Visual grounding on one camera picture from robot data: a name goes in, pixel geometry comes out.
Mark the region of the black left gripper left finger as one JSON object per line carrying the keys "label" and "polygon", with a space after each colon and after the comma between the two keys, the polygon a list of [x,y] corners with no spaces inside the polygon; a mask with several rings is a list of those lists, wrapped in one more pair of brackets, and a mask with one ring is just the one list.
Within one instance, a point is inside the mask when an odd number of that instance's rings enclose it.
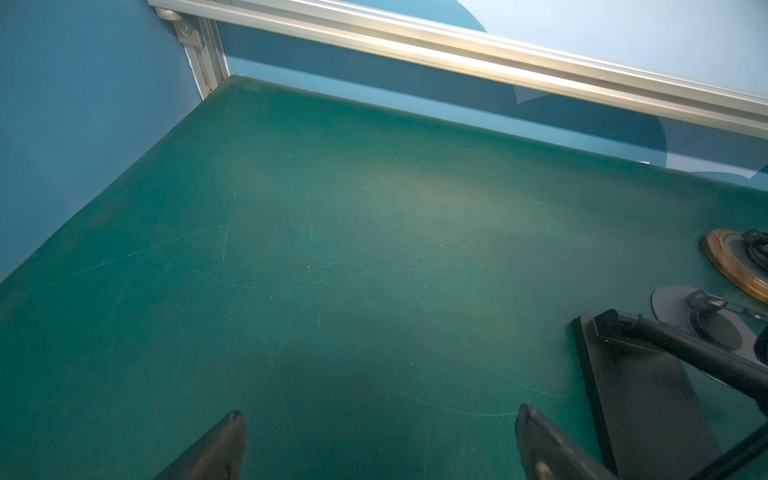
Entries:
{"label": "black left gripper left finger", "polygon": [[157,480],[241,478],[247,430],[239,411],[231,411],[187,448]]}

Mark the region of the aluminium back frame rail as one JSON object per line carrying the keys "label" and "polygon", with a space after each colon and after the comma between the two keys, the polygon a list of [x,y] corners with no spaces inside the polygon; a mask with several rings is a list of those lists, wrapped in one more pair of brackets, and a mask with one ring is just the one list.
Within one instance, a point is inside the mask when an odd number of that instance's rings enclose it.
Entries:
{"label": "aluminium back frame rail", "polygon": [[767,100],[343,1],[154,1],[152,7],[616,108],[767,136]]}

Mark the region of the aluminium left corner post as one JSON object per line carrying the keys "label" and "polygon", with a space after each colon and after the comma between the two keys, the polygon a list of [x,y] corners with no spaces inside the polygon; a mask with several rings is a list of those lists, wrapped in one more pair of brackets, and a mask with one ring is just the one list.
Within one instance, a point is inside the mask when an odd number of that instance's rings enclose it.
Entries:
{"label": "aluminium left corner post", "polygon": [[218,25],[203,17],[183,17],[174,21],[173,26],[200,96],[206,99],[230,77]]}

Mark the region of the black rectangular phone stand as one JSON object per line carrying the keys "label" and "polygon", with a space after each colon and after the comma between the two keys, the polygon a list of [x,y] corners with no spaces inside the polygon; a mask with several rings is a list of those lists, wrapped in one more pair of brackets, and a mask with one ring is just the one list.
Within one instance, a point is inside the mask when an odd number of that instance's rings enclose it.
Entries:
{"label": "black rectangular phone stand", "polygon": [[571,323],[602,461],[620,479],[726,479],[767,452],[761,425],[722,451],[684,367],[767,409],[767,369],[681,329],[609,309]]}

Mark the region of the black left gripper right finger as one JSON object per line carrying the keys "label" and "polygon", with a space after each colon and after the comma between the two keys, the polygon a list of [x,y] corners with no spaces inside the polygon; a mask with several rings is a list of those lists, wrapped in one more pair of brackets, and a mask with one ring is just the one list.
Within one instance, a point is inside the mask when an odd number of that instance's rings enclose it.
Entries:
{"label": "black left gripper right finger", "polygon": [[519,407],[515,436],[527,479],[617,479],[529,403]]}

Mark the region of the grey round phone stand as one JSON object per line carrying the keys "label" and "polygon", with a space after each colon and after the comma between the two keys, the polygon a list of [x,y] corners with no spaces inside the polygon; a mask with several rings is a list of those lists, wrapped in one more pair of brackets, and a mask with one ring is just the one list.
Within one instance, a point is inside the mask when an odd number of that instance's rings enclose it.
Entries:
{"label": "grey round phone stand", "polygon": [[685,286],[656,289],[651,296],[651,306],[660,323],[754,364],[767,366],[765,354],[757,350],[759,336],[745,322],[752,319],[767,323],[766,314]]}

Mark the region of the wooden round phone stand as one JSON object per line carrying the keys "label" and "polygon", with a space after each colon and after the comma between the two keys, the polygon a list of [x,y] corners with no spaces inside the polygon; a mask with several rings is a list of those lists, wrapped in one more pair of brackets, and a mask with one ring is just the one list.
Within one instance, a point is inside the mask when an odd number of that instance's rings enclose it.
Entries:
{"label": "wooden round phone stand", "polygon": [[701,241],[707,258],[729,281],[767,303],[767,231],[716,229]]}

